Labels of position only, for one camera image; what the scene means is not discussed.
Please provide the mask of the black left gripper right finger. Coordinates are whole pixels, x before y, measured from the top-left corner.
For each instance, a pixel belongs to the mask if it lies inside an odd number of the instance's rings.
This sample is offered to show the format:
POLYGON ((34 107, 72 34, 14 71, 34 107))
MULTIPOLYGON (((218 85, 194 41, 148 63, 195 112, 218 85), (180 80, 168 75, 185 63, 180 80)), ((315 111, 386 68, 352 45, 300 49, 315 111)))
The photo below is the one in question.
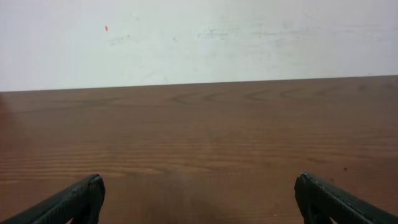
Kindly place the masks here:
POLYGON ((305 224, 397 224, 397 217, 307 172, 295 181, 295 199, 305 224))

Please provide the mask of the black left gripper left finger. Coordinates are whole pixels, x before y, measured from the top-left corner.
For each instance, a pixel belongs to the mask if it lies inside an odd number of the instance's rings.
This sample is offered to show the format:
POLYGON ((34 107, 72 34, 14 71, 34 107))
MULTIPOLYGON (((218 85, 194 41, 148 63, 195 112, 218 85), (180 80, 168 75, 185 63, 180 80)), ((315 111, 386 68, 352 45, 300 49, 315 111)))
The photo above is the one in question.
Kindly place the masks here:
POLYGON ((93 174, 2 223, 97 224, 104 198, 103 179, 93 174))

